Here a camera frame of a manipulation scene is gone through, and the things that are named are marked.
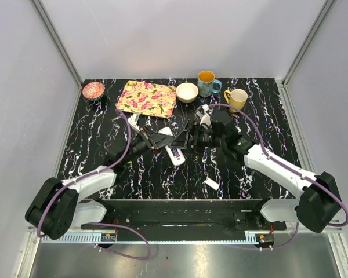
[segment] small pink dish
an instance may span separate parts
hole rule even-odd
[[[105,87],[103,83],[92,82],[82,89],[82,95],[88,100],[98,100],[103,96],[104,90]]]

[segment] pink flower pattern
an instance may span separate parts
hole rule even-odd
[[[176,88],[147,82],[128,81],[117,109],[157,117],[170,117],[176,101]]]

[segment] white bowl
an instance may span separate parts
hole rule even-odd
[[[183,103],[191,103],[198,95],[198,88],[192,83],[182,83],[176,88],[176,96]]]

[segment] mug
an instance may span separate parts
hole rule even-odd
[[[214,84],[219,85],[219,89],[214,89]],[[201,71],[197,76],[198,94],[201,97],[208,97],[212,93],[218,94],[222,89],[222,83],[215,79],[215,75],[211,71]]]
[[[229,105],[232,105],[241,110],[244,107],[246,100],[248,99],[248,93],[241,89],[234,89],[232,92],[225,90],[224,97],[226,98],[226,101]],[[230,111],[237,113],[235,109],[230,108]]]

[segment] blue mug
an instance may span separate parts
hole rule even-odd
[[[219,85],[219,89],[214,89],[214,84]],[[218,94],[222,89],[222,83],[215,79],[211,71],[201,71],[197,76],[198,94],[201,97],[209,97],[212,93]]]

